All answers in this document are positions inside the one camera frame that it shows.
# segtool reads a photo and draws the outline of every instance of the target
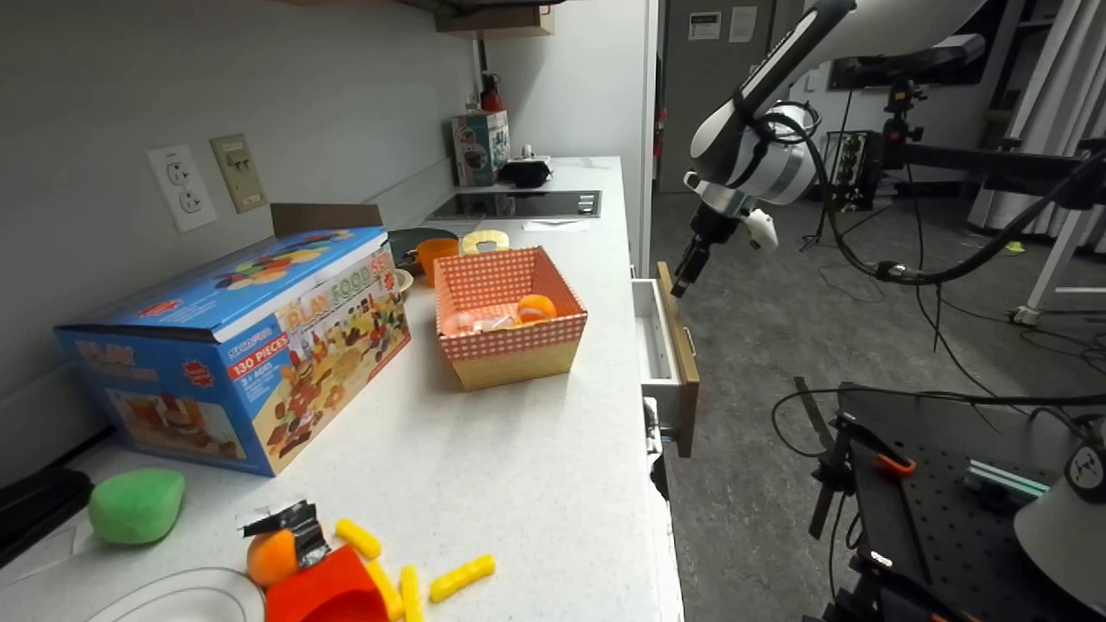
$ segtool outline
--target gray carpet floor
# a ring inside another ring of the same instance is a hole
[[[697,206],[698,197],[691,194],[655,196],[654,261],[668,261],[675,270],[690,239],[688,222]],[[967,205],[925,200],[922,207],[927,267],[959,261],[985,240],[964,227]],[[932,331],[917,308],[912,289],[876,286],[845,267],[835,248],[799,252],[802,235],[817,225],[817,206],[800,204],[770,211],[780,249],[754,251],[735,236],[714,250],[699,282],[680,302],[695,335],[702,379],[695,455],[667,460],[689,622],[801,620],[803,614],[821,614],[830,599],[828,537],[815,541],[806,535],[817,493],[810,477],[814,462],[789,453],[769,423],[772,404],[794,391],[792,376],[805,376],[811,387],[853,381],[890,388],[979,393],[943,351],[932,352]],[[863,216],[844,215],[842,220],[847,225]],[[849,239],[864,259],[916,265],[918,241],[909,204],[896,205]],[[832,243],[830,236],[824,243]],[[947,284],[945,298],[992,317],[1024,303],[1050,248],[1025,246],[1023,255],[999,257]],[[1077,257],[1064,284],[1106,286],[1104,267],[1102,259]],[[932,313],[932,288],[924,299]],[[1071,301],[1084,309],[1104,308],[1104,302],[1086,297]],[[1106,375],[1077,357],[1026,343],[1021,328],[949,308],[942,312],[941,325],[963,365],[1000,394],[1106,388]],[[1050,315],[1042,325],[1083,339],[1106,332],[1106,324],[1086,318]],[[1050,348],[1067,352],[1073,348],[1029,336]],[[828,414],[836,400],[827,396],[818,403]],[[807,450],[817,448],[797,401],[784,408],[782,419],[783,432],[793,443]],[[846,518],[852,518],[854,507],[852,501],[846,506]],[[842,549],[838,546],[834,567],[838,584],[851,585],[855,576],[846,569]]]

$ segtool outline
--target black table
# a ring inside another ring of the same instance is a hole
[[[875,454],[853,443],[862,546],[982,622],[1094,619],[1022,552],[1013,516],[983,509],[958,483],[973,458],[1052,485],[1077,444],[1066,427],[1046,415],[1029,421],[980,408],[995,432],[971,406],[935,398],[855,392],[842,393],[839,404],[918,464],[894,481],[876,470]],[[889,592],[881,602],[885,620],[926,619]]]

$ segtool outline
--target door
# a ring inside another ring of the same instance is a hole
[[[802,9],[802,0],[667,2],[664,102],[668,118],[660,153],[660,191],[687,190],[684,174],[691,167],[691,136],[799,20]]]

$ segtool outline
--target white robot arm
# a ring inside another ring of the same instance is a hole
[[[695,237],[677,268],[672,293],[682,296],[695,282],[711,245],[727,241],[739,224],[749,222],[741,212],[743,196],[786,205],[813,182],[814,163],[806,146],[801,141],[776,139],[786,138],[791,131],[771,121],[780,114],[804,124],[806,110],[793,102],[771,102],[776,89],[834,59],[895,56],[935,45],[983,1],[816,0],[691,141],[695,172],[685,183],[699,194],[702,205],[691,221]],[[765,225],[763,219],[755,222],[761,228]]]

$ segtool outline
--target yellow toy french fry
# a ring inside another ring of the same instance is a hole
[[[399,571],[399,593],[404,597],[404,615],[407,622],[422,622],[422,604],[418,598],[418,573],[414,566]]]
[[[388,620],[396,622],[404,616],[404,600],[396,591],[396,585],[388,579],[388,573],[384,571],[379,560],[373,560],[365,564],[368,576],[376,583],[376,589],[380,590],[380,598],[384,599],[384,607],[388,611]]]
[[[353,548],[366,558],[372,560],[380,557],[380,541],[348,518],[340,520],[334,526],[334,532],[338,535],[338,538],[353,545]]]
[[[441,602],[458,590],[495,572],[495,558],[480,556],[465,566],[451,570],[430,583],[430,600]]]

